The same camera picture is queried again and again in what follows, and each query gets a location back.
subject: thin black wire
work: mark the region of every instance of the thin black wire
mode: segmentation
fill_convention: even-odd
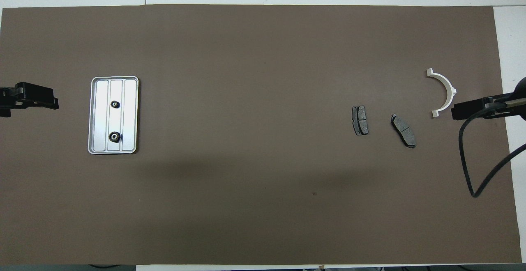
[[[108,268],[113,268],[113,267],[117,267],[117,266],[120,266],[120,265],[108,265],[108,266],[97,266],[97,265],[90,265],[94,268],[98,268],[98,269],[108,269]]]
[[[471,179],[469,177],[468,173],[468,165],[466,164],[466,156],[464,155],[464,143],[462,142],[462,138],[464,136],[464,129],[466,129],[466,126],[473,121],[476,118],[483,117],[485,114],[488,114],[489,112],[493,112],[494,110],[504,108],[506,106],[505,103],[495,103],[494,106],[490,106],[488,108],[485,108],[483,110],[480,110],[479,112],[476,112],[475,114],[471,115],[462,127],[460,127],[459,130],[459,151],[460,151],[460,160],[462,161],[462,170],[464,170],[464,176],[466,177],[466,183],[468,185],[469,193],[474,198],[477,198],[482,193],[483,189],[488,185],[489,181],[496,175],[498,170],[500,170],[503,166],[505,166],[513,157],[519,155],[522,151],[526,150],[526,144],[518,147],[515,151],[509,153],[506,157],[504,157],[486,176],[484,181],[482,181],[481,185],[477,189],[477,191],[473,190],[473,186],[471,185]]]
[[[464,269],[466,271],[478,271],[478,270],[473,270],[473,269],[467,269],[466,267],[462,266],[462,265],[457,265],[460,269]]]

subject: silver rectangular tray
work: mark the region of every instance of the silver rectangular tray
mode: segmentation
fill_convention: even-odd
[[[93,78],[88,151],[91,154],[135,152],[138,105],[139,79],[137,77]]]

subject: brown mat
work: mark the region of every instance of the brown mat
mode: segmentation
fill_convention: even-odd
[[[456,103],[502,93],[492,8],[4,9],[2,86],[52,87],[60,109],[0,118],[0,263],[520,262],[510,167],[469,195],[429,67]],[[91,79],[117,75],[141,80],[138,152],[90,155]],[[504,120],[466,149],[478,184]]]

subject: black nut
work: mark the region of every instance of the black nut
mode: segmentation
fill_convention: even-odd
[[[109,140],[111,140],[111,142],[119,142],[120,138],[121,136],[118,132],[112,132],[109,134]]]

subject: white plastic handle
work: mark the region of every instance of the white plastic handle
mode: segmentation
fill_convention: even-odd
[[[440,109],[432,110],[431,113],[433,114],[433,118],[438,117],[438,112],[445,110],[449,105],[451,105],[451,102],[453,101],[453,97],[457,94],[457,90],[453,87],[451,82],[447,78],[445,78],[443,75],[440,75],[438,73],[433,73],[433,68],[429,68],[427,70],[428,77],[432,77],[435,79],[438,79],[442,84],[444,84],[445,91],[447,92],[447,97],[445,99],[444,105]]]

